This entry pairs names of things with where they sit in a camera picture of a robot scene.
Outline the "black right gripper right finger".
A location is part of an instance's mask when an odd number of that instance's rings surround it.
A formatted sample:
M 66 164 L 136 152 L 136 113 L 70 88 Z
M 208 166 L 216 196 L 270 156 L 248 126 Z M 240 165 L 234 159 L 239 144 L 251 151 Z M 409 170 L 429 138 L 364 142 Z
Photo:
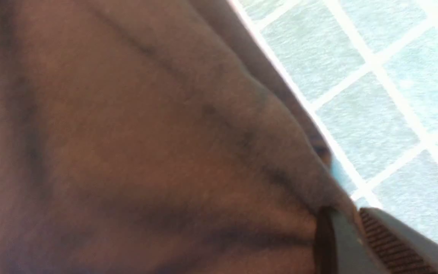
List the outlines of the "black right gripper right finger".
M 367 243 L 392 274 L 438 274 L 438 244 L 384 210 L 359 210 Z

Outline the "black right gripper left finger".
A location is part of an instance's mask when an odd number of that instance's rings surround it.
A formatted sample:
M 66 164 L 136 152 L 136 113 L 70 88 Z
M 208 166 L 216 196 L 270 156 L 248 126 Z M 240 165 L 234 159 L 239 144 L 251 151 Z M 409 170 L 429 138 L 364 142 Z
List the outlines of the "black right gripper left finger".
M 339 211 L 323 207 L 317 217 L 314 242 L 317 274 L 387 274 L 358 229 Z

